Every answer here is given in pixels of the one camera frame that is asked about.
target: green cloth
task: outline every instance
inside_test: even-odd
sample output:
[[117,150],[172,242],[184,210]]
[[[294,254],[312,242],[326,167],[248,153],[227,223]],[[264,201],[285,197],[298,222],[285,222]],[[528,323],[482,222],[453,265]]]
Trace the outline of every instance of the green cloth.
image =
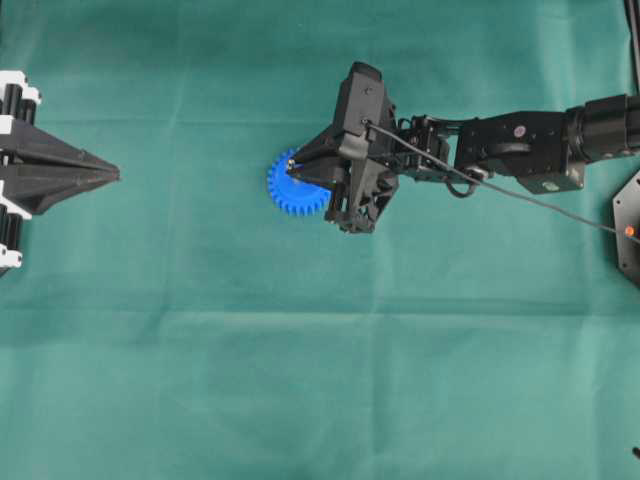
[[[266,192],[354,60],[402,116],[630,93],[621,2],[3,9],[0,68],[43,92],[38,125],[123,180],[30,222],[0,281],[0,478],[638,478],[640,293],[614,238],[408,179],[345,236]],[[639,164],[545,199],[611,222]]]

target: black cable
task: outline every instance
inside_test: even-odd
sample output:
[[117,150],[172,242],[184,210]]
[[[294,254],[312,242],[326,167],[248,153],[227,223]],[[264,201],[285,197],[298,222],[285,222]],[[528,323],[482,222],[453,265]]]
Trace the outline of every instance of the black cable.
[[472,177],[470,175],[467,175],[466,173],[461,172],[460,170],[457,170],[455,167],[452,167],[448,163],[443,162],[442,160],[440,160],[439,158],[434,157],[430,153],[427,153],[427,152],[425,152],[423,150],[420,150],[419,148],[414,147],[409,142],[405,142],[403,139],[401,139],[400,137],[398,137],[394,133],[391,133],[391,132],[385,130],[384,128],[382,128],[382,127],[374,125],[374,124],[372,124],[370,122],[367,123],[367,126],[369,128],[371,128],[372,130],[375,130],[376,132],[380,132],[383,135],[386,135],[386,136],[388,136],[390,138],[393,138],[400,145],[403,145],[404,147],[408,148],[409,150],[411,150],[411,151],[413,151],[413,152],[415,152],[415,153],[417,153],[419,155],[422,155],[423,157],[425,157],[428,160],[431,160],[433,163],[435,163],[436,165],[440,166],[441,168],[447,170],[448,172],[455,173],[456,175],[458,175],[461,178],[465,179],[469,183],[473,183],[475,185],[482,185],[483,187],[490,188],[491,190],[495,190],[496,192],[502,193],[503,195],[507,195],[508,197],[517,198],[517,199],[520,199],[520,200],[524,200],[525,202],[537,205],[539,207],[548,208],[550,210],[553,210],[555,212],[560,213],[561,215],[564,215],[565,217],[569,217],[572,220],[575,220],[577,222],[584,223],[584,224],[589,225],[591,227],[599,228],[601,230],[604,230],[606,232],[612,233],[614,235],[618,235],[620,237],[629,239],[632,242],[635,242],[638,245],[640,245],[640,239],[638,239],[636,237],[630,237],[629,235],[627,235],[625,232],[623,232],[621,230],[616,230],[613,227],[609,227],[608,225],[603,225],[601,223],[592,222],[591,220],[588,220],[588,219],[583,218],[583,217],[581,217],[579,215],[571,213],[571,212],[569,212],[569,211],[567,211],[567,210],[565,210],[563,208],[557,207],[556,205],[552,205],[550,203],[542,202],[542,201],[537,200],[537,199],[535,199],[533,197],[530,197],[528,195],[523,195],[521,193],[512,192],[511,190],[506,190],[504,188],[498,187],[498,186],[493,185],[491,183],[487,183],[487,182],[484,182],[482,180],[478,180],[477,178],[474,178],[474,177]]
[[461,192],[460,190],[458,190],[456,187],[453,186],[453,184],[451,183],[451,180],[449,180],[448,178],[444,179],[444,184],[447,186],[447,190],[451,192],[451,195],[453,195],[456,198],[469,198],[471,195],[475,193],[476,188],[478,188],[477,184],[470,183],[469,189],[466,192]]

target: hexagonal plate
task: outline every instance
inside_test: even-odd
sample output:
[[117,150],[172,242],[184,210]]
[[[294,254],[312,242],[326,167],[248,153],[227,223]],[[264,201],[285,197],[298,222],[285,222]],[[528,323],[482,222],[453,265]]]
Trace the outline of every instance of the hexagonal plate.
[[[640,172],[613,198],[613,216],[617,230],[632,226],[640,232]],[[640,287],[640,245],[621,236],[617,241],[618,268]]]

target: blue gear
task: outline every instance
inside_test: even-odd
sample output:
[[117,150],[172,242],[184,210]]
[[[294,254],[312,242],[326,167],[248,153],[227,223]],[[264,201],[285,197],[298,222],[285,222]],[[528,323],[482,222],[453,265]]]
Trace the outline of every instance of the blue gear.
[[289,215],[313,215],[326,207],[331,192],[295,180],[287,175],[289,159],[297,150],[290,148],[278,156],[267,173],[269,195],[276,206]]

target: screw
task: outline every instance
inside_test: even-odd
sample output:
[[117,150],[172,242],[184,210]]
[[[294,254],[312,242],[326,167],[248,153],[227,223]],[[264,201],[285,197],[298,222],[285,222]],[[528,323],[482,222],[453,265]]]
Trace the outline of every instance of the screw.
[[518,125],[513,131],[513,136],[516,138],[522,138],[527,133],[527,127],[524,125]]

